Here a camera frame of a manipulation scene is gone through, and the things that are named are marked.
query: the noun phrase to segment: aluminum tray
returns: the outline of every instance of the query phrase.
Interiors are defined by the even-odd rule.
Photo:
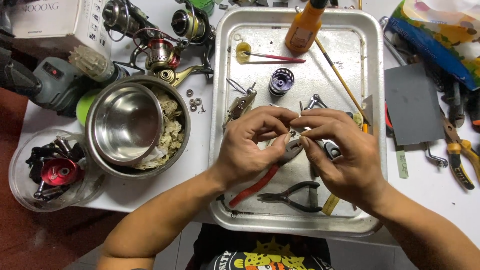
[[[250,63],[239,64],[235,48],[242,40],[248,42],[252,51],[291,56],[285,47],[285,35],[295,16],[293,8],[236,8],[221,19],[217,28],[215,76],[213,92],[212,130],[210,137],[209,165],[218,156],[223,139],[222,123],[227,109],[235,97],[235,91],[226,78],[232,78],[245,88],[256,82],[253,107],[268,105],[300,111],[299,100],[304,105],[314,93],[320,94],[330,108],[356,112],[355,105],[335,76],[320,50],[313,44],[309,52],[299,58],[304,64],[272,64],[269,59],[251,57]],[[382,171],[387,178],[384,107],[383,35],[380,25],[369,14],[349,9],[327,9],[322,16],[323,26],[318,38],[325,47],[337,69],[357,100],[373,94],[373,130],[378,136],[381,151]],[[295,75],[293,88],[283,97],[275,98],[268,91],[272,72],[279,67],[289,68]],[[262,190],[282,192],[301,181],[311,180],[310,165],[304,154],[280,168],[272,181]],[[238,192],[257,182],[239,185],[225,193],[225,203]],[[318,202],[322,206],[330,196],[320,178]],[[307,203],[308,189],[293,194],[290,198]],[[340,200],[331,216],[320,213],[303,213],[286,204],[267,204],[257,201],[256,196],[244,200],[232,215],[221,201],[210,204],[214,220],[224,228],[236,231],[290,233],[317,237],[361,237],[380,228],[377,219],[360,209],[354,211],[350,203]]]

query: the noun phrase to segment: metal pot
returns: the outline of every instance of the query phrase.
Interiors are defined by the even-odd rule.
[[[180,120],[180,123],[183,127],[185,138],[183,140],[181,147],[173,155],[173,157],[171,157],[165,164],[163,164],[160,167],[147,169],[147,170],[138,170],[131,167],[115,165],[115,164],[106,162],[96,150],[94,140],[93,140],[94,121],[95,121],[93,112],[96,110],[96,107],[99,106],[100,104],[99,97],[102,96],[102,93],[110,91],[112,88],[116,87],[118,84],[123,84],[123,83],[138,83],[138,84],[144,85],[149,89],[152,89],[152,87],[157,87],[160,90],[165,91],[171,98],[176,100],[178,102],[178,105],[181,107],[181,110],[184,116],[184,121]],[[170,166],[172,166],[180,158],[180,156],[182,155],[182,153],[184,152],[187,146],[188,139],[190,137],[190,128],[191,128],[191,120],[190,120],[189,109],[187,107],[187,104],[183,100],[182,96],[180,95],[180,93],[170,84],[166,83],[161,79],[158,79],[152,76],[138,75],[138,76],[130,76],[130,77],[126,77],[121,80],[118,80],[110,84],[109,86],[107,86],[105,89],[102,90],[102,92],[100,92],[97,95],[97,98],[95,98],[95,100],[92,103],[92,106],[90,106],[90,109],[88,110],[87,120],[85,123],[85,136],[86,136],[88,151],[90,152],[95,162],[103,170],[105,170],[107,173],[113,176],[117,176],[122,179],[140,180],[140,179],[150,178],[150,177],[159,175],[160,173],[170,168]]]

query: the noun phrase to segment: red-handled pliers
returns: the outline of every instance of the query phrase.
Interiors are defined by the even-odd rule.
[[[228,203],[228,205],[233,208],[237,206],[237,204],[239,204],[241,201],[243,201],[246,197],[259,192],[264,186],[268,184],[268,182],[270,182],[270,180],[272,180],[280,166],[287,164],[290,160],[300,154],[302,150],[303,146],[300,145],[300,141],[298,139],[289,142],[285,147],[285,154],[277,163],[272,165],[272,167],[268,170],[265,176],[262,177],[253,186],[243,190],[238,195],[236,195],[235,198],[233,198],[233,200]]]

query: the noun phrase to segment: table surface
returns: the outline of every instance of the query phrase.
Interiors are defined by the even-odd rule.
[[[340,0],[340,6],[357,5],[354,0]],[[363,1],[363,10],[373,15],[376,19],[382,16],[389,16],[399,3],[398,0],[369,0]],[[135,0],[134,4],[142,9],[150,18],[149,20],[158,25],[162,31],[175,36],[171,27],[171,15],[182,5],[177,4],[174,0],[166,1],[149,1]],[[300,0],[288,1],[289,7],[305,6],[305,2]],[[216,25],[224,11],[215,7],[214,14],[210,17],[211,24]],[[128,61],[130,53],[134,48],[131,39],[125,38],[121,42],[114,42],[112,47],[111,59],[116,61]],[[201,52],[190,47],[182,53],[182,60],[178,70],[185,67],[200,64],[199,56]],[[386,69],[398,66],[390,52],[385,48],[384,66]],[[139,58],[137,62],[139,66],[144,64],[144,56]],[[129,70],[131,74],[138,74],[135,70]],[[154,196],[164,192],[190,178],[203,172],[207,168],[208,151],[210,140],[210,124],[212,113],[212,80],[206,81],[205,76],[201,74],[193,74],[189,76],[179,87],[178,91],[185,100],[186,90],[192,89],[195,98],[201,98],[206,112],[191,113],[192,131],[190,140],[185,152],[180,159],[166,172],[154,177],[141,181],[127,181],[112,176],[106,178],[104,185],[105,191],[96,200],[85,204],[85,207],[107,209],[112,211],[131,212],[142,205],[144,202]],[[440,102],[444,110],[447,107]],[[83,127],[76,119],[69,119],[57,116],[54,111],[44,110],[29,101],[22,134],[19,145],[23,145],[25,141],[34,133],[51,128],[59,128],[70,132],[84,133]],[[479,135],[475,133],[470,125],[469,120],[458,130],[461,138],[471,141],[474,146],[478,144]],[[444,140],[431,143],[432,154],[446,158],[446,143]],[[387,163],[388,163],[388,181],[400,192],[407,195],[411,199],[421,205],[431,209],[440,215],[446,217],[456,226],[458,226],[477,246],[480,246],[480,234],[477,233],[476,220],[477,217],[469,217],[470,213],[480,212],[480,196],[479,184],[475,179],[473,167],[466,159],[463,160],[464,168],[471,176],[477,189],[465,192],[455,181],[449,168],[438,168],[434,163],[425,158],[422,146],[413,145],[405,147],[406,159],[408,164],[408,179],[400,179],[396,163],[395,145],[393,139],[387,139]],[[206,212],[202,212],[195,218],[195,221],[212,222],[212,219]],[[395,244],[390,234],[382,229],[373,236],[360,239],[362,242],[376,244]]]

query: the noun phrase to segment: black t-shirt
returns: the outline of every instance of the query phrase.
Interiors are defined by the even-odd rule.
[[[332,270],[325,239],[203,224],[186,270]]]

